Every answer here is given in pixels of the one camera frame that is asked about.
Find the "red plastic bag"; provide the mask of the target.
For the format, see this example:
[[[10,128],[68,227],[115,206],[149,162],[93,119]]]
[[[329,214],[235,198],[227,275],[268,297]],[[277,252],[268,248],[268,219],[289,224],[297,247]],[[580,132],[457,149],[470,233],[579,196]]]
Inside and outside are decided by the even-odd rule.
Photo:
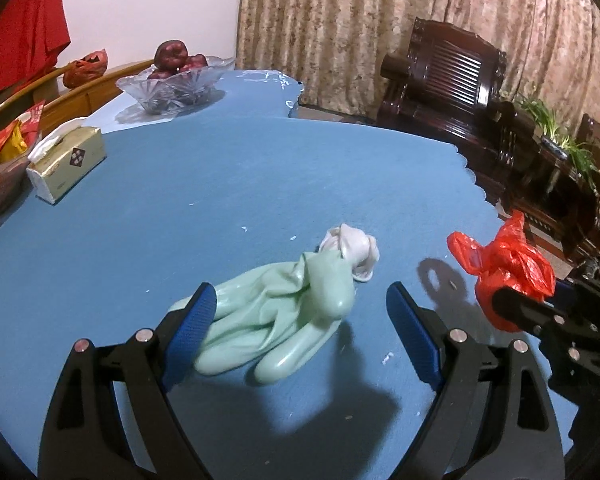
[[[542,302],[554,295],[556,276],[553,267],[538,248],[527,242],[524,214],[514,210],[492,242],[483,246],[462,232],[446,238],[450,253],[464,269],[477,278],[475,294],[486,319],[497,330],[519,332],[519,328],[494,310],[493,295],[503,287]]]

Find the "green rubber glove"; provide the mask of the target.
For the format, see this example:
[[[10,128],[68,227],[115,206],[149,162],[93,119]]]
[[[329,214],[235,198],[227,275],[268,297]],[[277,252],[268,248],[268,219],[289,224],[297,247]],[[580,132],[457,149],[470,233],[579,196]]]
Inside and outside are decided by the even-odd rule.
[[[258,266],[216,285],[216,311],[196,356],[204,376],[256,361],[254,380],[275,384],[312,359],[352,311],[357,282],[373,277],[377,240],[341,223],[315,252]]]

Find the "dark wooden side table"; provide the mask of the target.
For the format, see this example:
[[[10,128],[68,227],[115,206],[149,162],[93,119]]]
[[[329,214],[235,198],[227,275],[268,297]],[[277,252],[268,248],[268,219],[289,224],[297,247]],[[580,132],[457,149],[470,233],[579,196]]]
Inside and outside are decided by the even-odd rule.
[[[501,102],[500,113],[504,209],[521,211],[535,229],[562,246],[567,260],[597,256],[586,237],[597,212],[597,197],[586,177],[520,106]]]

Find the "green potted plant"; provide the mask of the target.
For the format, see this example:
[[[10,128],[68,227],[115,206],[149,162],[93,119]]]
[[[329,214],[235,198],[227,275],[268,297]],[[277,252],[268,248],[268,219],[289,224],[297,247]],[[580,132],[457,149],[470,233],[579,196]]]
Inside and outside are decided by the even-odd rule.
[[[598,171],[593,155],[584,143],[578,143],[559,122],[555,112],[550,110],[540,98],[529,98],[518,94],[515,98],[524,112],[529,114],[542,130],[542,138],[549,140],[564,152],[573,163],[577,173],[593,183],[592,174]]]

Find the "tissue box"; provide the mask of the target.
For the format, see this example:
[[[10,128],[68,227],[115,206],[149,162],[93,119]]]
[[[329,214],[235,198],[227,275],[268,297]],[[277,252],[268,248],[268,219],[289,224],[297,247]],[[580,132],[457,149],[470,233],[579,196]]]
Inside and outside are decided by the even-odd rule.
[[[26,173],[36,197],[55,205],[106,156],[102,130],[77,117],[35,145]]]

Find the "red snack packets dish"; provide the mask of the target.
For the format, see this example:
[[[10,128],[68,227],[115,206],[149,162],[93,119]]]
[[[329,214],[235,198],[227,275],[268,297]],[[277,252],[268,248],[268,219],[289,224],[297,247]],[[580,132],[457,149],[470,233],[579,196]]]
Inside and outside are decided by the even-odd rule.
[[[35,103],[0,131],[0,207],[23,178],[29,154],[41,139],[45,101]]]

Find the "glass fruit bowl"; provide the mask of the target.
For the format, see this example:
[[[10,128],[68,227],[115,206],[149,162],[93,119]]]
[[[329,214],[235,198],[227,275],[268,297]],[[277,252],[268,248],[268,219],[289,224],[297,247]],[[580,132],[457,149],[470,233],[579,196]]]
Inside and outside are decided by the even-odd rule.
[[[149,79],[154,71],[154,66],[150,66],[118,79],[116,86],[147,114],[164,115],[207,102],[221,77],[234,67],[234,58],[209,56],[206,67],[191,68],[164,79]]]

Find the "patterned beige curtain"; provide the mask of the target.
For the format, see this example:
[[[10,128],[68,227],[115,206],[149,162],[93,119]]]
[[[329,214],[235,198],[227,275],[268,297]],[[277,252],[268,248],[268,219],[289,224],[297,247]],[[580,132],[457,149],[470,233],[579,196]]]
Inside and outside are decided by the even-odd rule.
[[[302,100],[372,116],[385,55],[418,18],[474,32],[506,55],[504,96],[536,96],[568,129],[600,122],[600,9],[593,0],[242,0],[237,63],[301,81]]]

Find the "red ornament on sideboard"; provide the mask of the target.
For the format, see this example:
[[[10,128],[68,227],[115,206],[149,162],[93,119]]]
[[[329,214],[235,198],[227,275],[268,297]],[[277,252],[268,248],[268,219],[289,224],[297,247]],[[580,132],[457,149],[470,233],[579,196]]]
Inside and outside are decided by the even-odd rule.
[[[101,77],[108,68],[108,54],[105,49],[97,50],[83,58],[70,62],[62,76],[62,84],[67,89],[76,89]]]

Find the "red apples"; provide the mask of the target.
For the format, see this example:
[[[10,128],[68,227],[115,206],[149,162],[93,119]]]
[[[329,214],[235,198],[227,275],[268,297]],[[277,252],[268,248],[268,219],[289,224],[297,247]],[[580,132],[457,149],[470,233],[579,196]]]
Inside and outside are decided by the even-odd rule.
[[[154,56],[154,70],[148,79],[166,79],[175,74],[203,68],[208,60],[203,54],[190,55],[181,40],[168,40],[160,44]]]

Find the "red cloth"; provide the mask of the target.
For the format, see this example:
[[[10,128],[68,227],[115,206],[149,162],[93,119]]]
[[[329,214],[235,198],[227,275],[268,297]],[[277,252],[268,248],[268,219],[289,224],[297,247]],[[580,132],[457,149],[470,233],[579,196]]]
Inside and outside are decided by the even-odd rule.
[[[0,14],[0,91],[53,68],[70,42],[62,0],[9,0]]]

